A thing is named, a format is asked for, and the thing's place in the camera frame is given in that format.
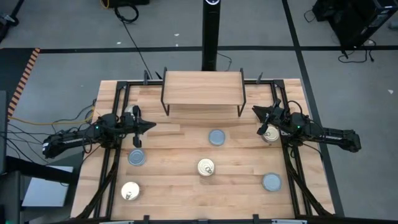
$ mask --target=wooden table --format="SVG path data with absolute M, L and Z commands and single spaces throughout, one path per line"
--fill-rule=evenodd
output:
M 303 112 L 308 114 L 300 80 L 284 81 L 287 98 L 300 103 Z M 116 83 L 101 82 L 95 116 L 111 113 Z M 236 116 L 235 106 L 225 105 L 172 105 L 173 112 L 166 116 L 160 94 L 161 86 L 133 86 L 130 90 L 129 104 L 139 105 L 142 118 L 156 122 L 157 126 L 141 136 L 146 154 L 143 166 L 134 167 L 127 161 L 127 155 L 134 148 L 132 135 L 123 141 L 112 220 L 142 220 L 144 215 L 150 215 L 151 220 L 251 219 L 253 214 L 259 214 L 260 218 L 294 217 L 281 144 L 266 144 L 256 134 L 260 124 L 251 110 L 253 105 L 272 104 L 269 85 L 246 85 L 247 105 L 240 118 Z M 121 107 L 123 93 L 119 101 Z M 296 105 L 290 106 L 292 112 L 299 111 Z M 208 142 L 212 129 L 222 129 L 226 133 L 224 145 L 215 147 Z M 305 146 L 299 150 L 308 188 L 324 208 L 333 213 L 318 152 Z M 82 165 L 72 217 L 83 210 L 96 192 L 103 156 L 104 151 L 98 149 Z M 203 158 L 215 163 L 214 175 L 202 177 L 198 174 L 197 164 Z M 268 172 L 281 176 L 280 191 L 263 189 L 262 176 Z M 129 181 L 141 187 L 141 194 L 135 201 L 126 201 L 121 196 L 121 187 Z M 297 186 L 296 191 L 300 211 L 304 213 Z M 107 198 L 105 192 L 102 216 Z

